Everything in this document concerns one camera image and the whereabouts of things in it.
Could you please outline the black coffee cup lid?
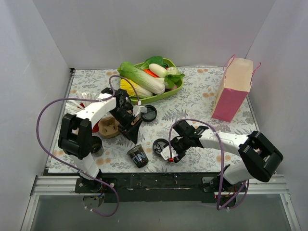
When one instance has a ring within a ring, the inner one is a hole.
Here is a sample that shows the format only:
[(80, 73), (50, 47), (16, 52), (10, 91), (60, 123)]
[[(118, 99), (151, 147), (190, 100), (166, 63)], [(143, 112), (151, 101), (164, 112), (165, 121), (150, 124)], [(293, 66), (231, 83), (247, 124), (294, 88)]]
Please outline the black coffee cup lid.
[(153, 142), (153, 153), (160, 155), (165, 147), (168, 146), (168, 141), (165, 139), (157, 139)]

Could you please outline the dark paper coffee cup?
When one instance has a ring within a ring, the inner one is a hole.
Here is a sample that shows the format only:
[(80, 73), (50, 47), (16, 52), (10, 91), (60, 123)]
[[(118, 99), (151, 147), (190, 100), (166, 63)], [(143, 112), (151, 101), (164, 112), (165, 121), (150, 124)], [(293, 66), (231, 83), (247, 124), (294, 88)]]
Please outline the dark paper coffee cup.
[(131, 158), (132, 162), (138, 167), (142, 168), (149, 163), (148, 157), (144, 152), (142, 145), (139, 144), (127, 152), (127, 155)]

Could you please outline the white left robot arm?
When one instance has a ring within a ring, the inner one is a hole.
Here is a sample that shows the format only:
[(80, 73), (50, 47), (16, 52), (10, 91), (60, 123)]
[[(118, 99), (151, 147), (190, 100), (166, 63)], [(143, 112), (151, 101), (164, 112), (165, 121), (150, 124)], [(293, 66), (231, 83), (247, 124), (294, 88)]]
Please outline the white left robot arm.
[(75, 115), (65, 114), (62, 118), (58, 146), (70, 155), (78, 168), (83, 186), (91, 192), (98, 192), (102, 188), (100, 173), (92, 154), (102, 147), (102, 139), (92, 133), (93, 127), (110, 113), (119, 123), (118, 130), (133, 143), (138, 141), (139, 127), (142, 123), (141, 113), (147, 108), (141, 103), (133, 106), (125, 90), (113, 91), (105, 88), (97, 98)]

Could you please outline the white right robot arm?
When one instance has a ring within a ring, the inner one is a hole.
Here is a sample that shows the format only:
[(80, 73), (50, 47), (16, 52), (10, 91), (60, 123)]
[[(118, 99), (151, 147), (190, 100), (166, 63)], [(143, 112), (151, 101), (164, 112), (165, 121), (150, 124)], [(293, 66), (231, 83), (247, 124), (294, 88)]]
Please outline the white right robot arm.
[(178, 136), (168, 139), (170, 162), (179, 162), (192, 147), (216, 149), (241, 157), (240, 163), (223, 166), (217, 177), (203, 184), (207, 192), (229, 191), (250, 179), (269, 182), (283, 161), (283, 154), (259, 131), (248, 135), (230, 134), (218, 132), (206, 123), (195, 128), (186, 119), (175, 122), (171, 128)]

